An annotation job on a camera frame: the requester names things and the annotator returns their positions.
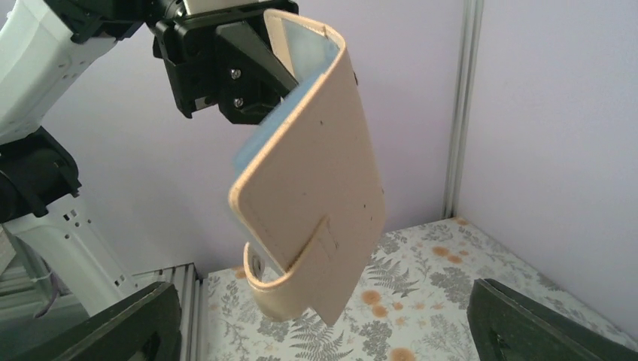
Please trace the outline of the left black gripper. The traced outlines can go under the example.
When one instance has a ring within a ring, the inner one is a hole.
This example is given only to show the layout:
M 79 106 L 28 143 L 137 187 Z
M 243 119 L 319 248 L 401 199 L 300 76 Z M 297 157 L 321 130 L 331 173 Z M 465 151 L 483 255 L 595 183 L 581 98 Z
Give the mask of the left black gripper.
M 212 106 L 232 124 L 258 125 L 299 84 L 274 54 L 265 12 L 298 14 L 293 1 L 193 9 L 160 20 L 153 54 L 164 61 L 178 110 L 187 118 Z

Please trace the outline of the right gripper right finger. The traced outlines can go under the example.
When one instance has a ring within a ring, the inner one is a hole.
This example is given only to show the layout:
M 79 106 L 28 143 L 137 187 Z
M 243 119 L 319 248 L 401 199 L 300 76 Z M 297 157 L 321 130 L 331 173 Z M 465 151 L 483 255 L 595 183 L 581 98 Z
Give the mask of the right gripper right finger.
M 480 360 L 636 360 L 637 352 L 490 278 L 466 310 Z

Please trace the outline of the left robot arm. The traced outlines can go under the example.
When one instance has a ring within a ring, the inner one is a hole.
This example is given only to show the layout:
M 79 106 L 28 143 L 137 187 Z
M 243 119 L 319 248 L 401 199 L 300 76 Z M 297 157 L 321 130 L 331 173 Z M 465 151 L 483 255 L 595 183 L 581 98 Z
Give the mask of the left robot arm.
M 154 36 L 177 109 L 215 106 L 258 125 L 296 86 L 274 53 L 269 10 L 293 1 L 17 1 L 1 30 L 1 224 L 31 247 L 89 315 L 138 285 L 80 197 L 72 155 L 42 126 L 70 86 L 142 26 Z

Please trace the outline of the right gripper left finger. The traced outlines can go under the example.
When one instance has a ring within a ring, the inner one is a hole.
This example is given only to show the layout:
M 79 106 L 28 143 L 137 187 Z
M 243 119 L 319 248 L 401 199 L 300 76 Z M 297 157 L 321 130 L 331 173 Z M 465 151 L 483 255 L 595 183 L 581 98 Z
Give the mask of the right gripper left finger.
M 115 305 L 34 344 L 15 360 L 179 360 L 181 304 L 174 284 L 155 281 Z

